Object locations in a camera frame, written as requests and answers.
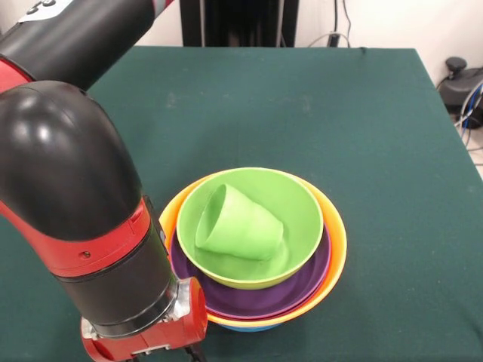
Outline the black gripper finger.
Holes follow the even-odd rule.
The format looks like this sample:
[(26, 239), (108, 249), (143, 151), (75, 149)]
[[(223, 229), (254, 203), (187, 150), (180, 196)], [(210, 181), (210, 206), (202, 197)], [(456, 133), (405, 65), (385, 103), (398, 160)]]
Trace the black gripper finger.
[(184, 350), (190, 356), (192, 362), (207, 362), (199, 342), (186, 346)]

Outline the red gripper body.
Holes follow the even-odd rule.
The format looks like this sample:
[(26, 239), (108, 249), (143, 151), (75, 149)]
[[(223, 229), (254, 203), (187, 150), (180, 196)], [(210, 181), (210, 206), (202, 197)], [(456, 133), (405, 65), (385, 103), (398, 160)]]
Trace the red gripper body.
[(143, 354), (172, 350), (205, 338), (208, 314), (205, 295), (196, 278), (179, 281), (177, 299), (165, 319), (132, 336), (110, 339), (99, 335), (91, 323), (81, 319), (82, 344), (94, 361), (134, 361)]

